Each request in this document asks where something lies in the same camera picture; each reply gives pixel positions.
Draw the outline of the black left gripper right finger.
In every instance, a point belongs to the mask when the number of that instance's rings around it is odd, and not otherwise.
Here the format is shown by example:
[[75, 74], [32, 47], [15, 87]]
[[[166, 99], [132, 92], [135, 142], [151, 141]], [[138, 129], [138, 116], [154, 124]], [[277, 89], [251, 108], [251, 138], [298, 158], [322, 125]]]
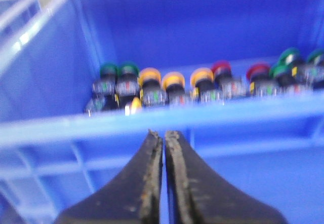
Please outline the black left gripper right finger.
[[165, 155], [171, 223], [287, 223], [215, 172], [182, 132], [166, 132]]

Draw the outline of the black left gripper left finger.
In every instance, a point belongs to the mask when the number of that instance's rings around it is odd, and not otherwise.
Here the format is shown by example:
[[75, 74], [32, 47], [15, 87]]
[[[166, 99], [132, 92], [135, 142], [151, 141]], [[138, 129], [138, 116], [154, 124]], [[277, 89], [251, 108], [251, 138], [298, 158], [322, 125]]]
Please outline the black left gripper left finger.
[[139, 150], [109, 183], [63, 210], [55, 223], [159, 223], [163, 139], [148, 131]]

